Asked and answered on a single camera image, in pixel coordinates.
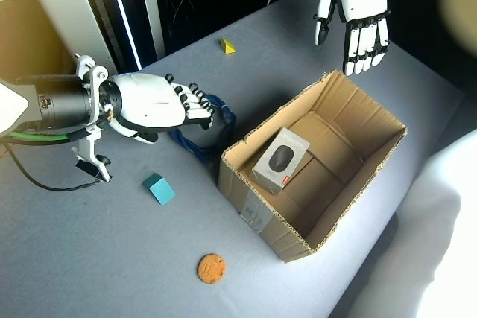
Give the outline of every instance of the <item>gray table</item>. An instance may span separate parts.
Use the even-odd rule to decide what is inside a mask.
[[[344,25],[313,44],[318,0],[282,0],[144,69],[197,82],[221,96],[244,134],[280,104],[340,69]],[[237,53],[222,53],[221,37]],[[408,137],[316,255],[284,264],[221,196],[213,175],[162,136],[145,145],[110,131],[98,152],[110,184],[57,194],[0,160],[0,317],[326,317],[404,197],[461,93],[393,45],[377,68],[352,80],[409,128]],[[189,128],[196,136],[212,133]],[[71,186],[71,145],[16,147],[34,177]],[[159,205],[142,187],[162,174],[177,196]],[[220,284],[199,281],[202,255],[217,252]]]

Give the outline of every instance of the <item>yellow pyramid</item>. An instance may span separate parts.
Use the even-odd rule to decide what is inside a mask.
[[[229,40],[222,38],[221,43],[222,50],[224,50],[224,53],[233,54],[234,52],[236,52],[236,48],[233,47],[232,43]]]

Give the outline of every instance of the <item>blue cable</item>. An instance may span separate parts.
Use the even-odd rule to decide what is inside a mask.
[[[230,144],[237,117],[218,96],[208,94],[205,98],[209,100],[213,108],[221,113],[224,119],[225,126],[220,132],[217,142],[209,147],[199,147],[193,141],[187,139],[181,130],[171,130],[169,131],[169,135],[181,147],[184,147],[187,151],[194,154],[203,164],[211,165],[213,157],[220,155]]]

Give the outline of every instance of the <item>robotic hand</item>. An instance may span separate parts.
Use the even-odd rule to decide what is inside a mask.
[[[347,23],[344,46],[344,73],[359,74],[371,65],[378,65],[388,50],[386,16],[388,0],[320,0],[315,31],[315,44],[322,44],[328,35],[328,24],[340,7],[341,21]]]
[[[32,139],[35,134],[17,131],[82,126],[49,144],[78,140],[78,146],[72,148],[78,158],[76,166],[97,180],[109,182],[106,166],[111,161],[95,155],[95,141],[107,125],[123,136],[149,144],[157,141],[158,132],[184,124],[200,124],[204,129],[212,126],[214,109],[197,84],[174,83],[171,74],[108,77],[107,70],[91,57],[77,58],[72,76],[26,77],[16,84],[0,80],[1,140],[39,145]]]

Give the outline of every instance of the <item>cookie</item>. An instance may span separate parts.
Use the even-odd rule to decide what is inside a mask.
[[[206,283],[217,283],[224,276],[226,267],[221,256],[210,253],[200,260],[197,274]]]

